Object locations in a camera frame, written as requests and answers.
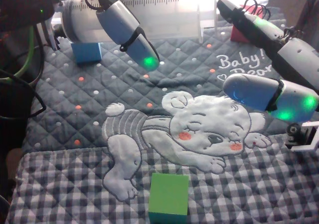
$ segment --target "gingham pattern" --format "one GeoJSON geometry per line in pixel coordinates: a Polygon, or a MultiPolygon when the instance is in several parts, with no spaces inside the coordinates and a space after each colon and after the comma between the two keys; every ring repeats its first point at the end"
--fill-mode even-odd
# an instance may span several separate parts
{"type": "Polygon", "coordinates": [[[149,223],[153,172],[189,176],[189,223],[318,223],[318,154],[291,153],[284,135],[271,139],[265,150],[246,149],[227,158],[220,175],[174,165],[144,150],[133,178],[138,196],[124,203],[102,187],[113,165],[107,148],[30,153],[18,169],[7,223],[149,223]]]}

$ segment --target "bear's head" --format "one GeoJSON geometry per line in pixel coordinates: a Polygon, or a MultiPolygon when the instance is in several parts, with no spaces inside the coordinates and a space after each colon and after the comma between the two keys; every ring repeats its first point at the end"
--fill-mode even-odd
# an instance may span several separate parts
{"type": "Polygon", "coordinates": [[[229,97],[199,96],[179,91],[163,97],[163,108],[173,115],[169,132],[185,150],[223,156],[243,150],[251,127],[246,109],[229,97]]]}

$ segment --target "bear's leg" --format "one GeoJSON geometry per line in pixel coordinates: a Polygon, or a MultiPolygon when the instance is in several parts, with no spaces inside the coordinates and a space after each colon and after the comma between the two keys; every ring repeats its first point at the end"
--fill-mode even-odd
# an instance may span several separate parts
{"type": "Polygon", "coordinates": [[[132,199],[137,194],[131,179],[141,164],[139,147],[131,137],[124,134],[111,136],[108,147],[114,166],[106,173],[103,185],[119,201],[132,199]]]}

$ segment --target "green cube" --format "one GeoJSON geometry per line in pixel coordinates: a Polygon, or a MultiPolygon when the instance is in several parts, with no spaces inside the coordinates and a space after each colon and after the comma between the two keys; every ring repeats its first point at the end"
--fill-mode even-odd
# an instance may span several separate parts
{"type": "Polygon", "coordinates": [[[188,176],[153,173],[149,200],[152,224],[183,224],[187,220],[188,176]]]}

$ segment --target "quilted mat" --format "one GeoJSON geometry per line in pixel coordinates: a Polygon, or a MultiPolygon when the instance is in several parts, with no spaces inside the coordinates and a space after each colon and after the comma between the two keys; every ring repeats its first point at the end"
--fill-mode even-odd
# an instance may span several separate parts
{"type": "Polygon", "coordinates": [[[37,92],[48,108],[28,122],[7,223],[149,223],[153,172],[189,176],[189,223],[318,222],[318,153],[289,151],[285,122],[222,92],[234,73],[279,78],[231,29],[153,42],[149,73],[114,43],[81,65],[67,39],[47,50],[37,92]]]}

